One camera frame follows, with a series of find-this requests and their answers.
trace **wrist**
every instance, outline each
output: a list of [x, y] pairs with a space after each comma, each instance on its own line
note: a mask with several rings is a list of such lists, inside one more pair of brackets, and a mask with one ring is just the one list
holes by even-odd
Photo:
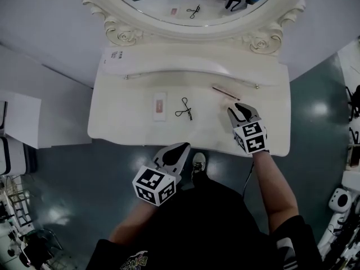
[[153, 205], [152, 203], [148, 203], [146, 201], [143, 201], [141, 200], [136, 208], [141, 211], [141, 212], [144, 212], [144, 213], [151, 213], [151, 212], [156, 212], [158, 210], [158, 206], [156, 205]]
[[253, 158], [254, 159], [260, 158], [262, 156], [270, 156], [269, 150], [262, 150], [262, 151], [253, 153]]

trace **white wall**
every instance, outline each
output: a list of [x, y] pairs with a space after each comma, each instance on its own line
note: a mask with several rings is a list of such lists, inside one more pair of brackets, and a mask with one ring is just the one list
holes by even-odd
[[360, 35], [360, 0], [305, 0], [306, 10], [285, 27], [280, 62], [293, 80]]
[[81, 0], [0, 0], [0, 43], [93, 87], [108, 42]]
[[35, 148], [91, 143], [91, 98], [89, 87], [0, 46], [0, 99], [9, 102], [5, 133], [13, 138]]

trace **black t-shirt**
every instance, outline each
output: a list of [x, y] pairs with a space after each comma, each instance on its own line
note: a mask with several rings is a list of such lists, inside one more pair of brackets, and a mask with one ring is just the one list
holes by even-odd
[[162, 205], [132, 246], [100, 240], [92, 269], [320, 269], [310, 226], [290, 218], [261, 233], [235, 191], [206, 197], [184, 191]]

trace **cable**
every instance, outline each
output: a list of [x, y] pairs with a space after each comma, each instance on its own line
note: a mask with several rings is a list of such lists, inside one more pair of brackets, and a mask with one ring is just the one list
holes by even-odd
[[329, 224], [329, 226], [327, 226], [327, 229], [328, 229], [328, 231], [329, 231], [331, 234], [333, 234], [335, 237], [337, 237], [337, 235], [334, 234], [334, 230], [335, 230], [334, 225]]
[[242, 199], [244, 199], [244, 197], [245, 197], [246, 186], [248, 185], [248, 181], [249, 181], [249, 179], [250, 179], [250, 177], [251, 177], [251, 174], [252, 174], [252, 172], [253, 172], [253, 168], [254, 168], [254, 162], [253, 162], [252, 165], [251, 165], [249, 175], [248, 175], [248, 177], [247, 177], [247, 179], [246, 179], [246, 181], [245, 181], [244, 190], [242, 191]]
[[183, 97], [183, 98], [181, 99], [181, 101], [184, 103], [184, 105], [185, 105], [185, 107], [186, 107], [186, 110], [184, 110], [184, 111], [176, 111], [176, 112], [175, 112], [175, 116], [176, 116], [176, 117], [180, 117], [181, 114], [187, 112], [188, 115], [189, 115], [190, 121], [192, 121], [191, 108], [188, 108], [187, 105], [186, 105], [186, 104], [187, 104], [187, 98], [186, 98], [186, 97]]

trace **white sneaker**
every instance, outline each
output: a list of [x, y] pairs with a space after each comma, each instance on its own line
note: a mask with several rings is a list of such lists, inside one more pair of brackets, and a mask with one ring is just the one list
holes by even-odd
[[204, 171], [205, 170], [205, 164], [206, 164], [206, 158], [203, 153], [196, 153], [195, 156], [192, 159], [192, 173], [191, 173], [191, 179], [194, 173]]

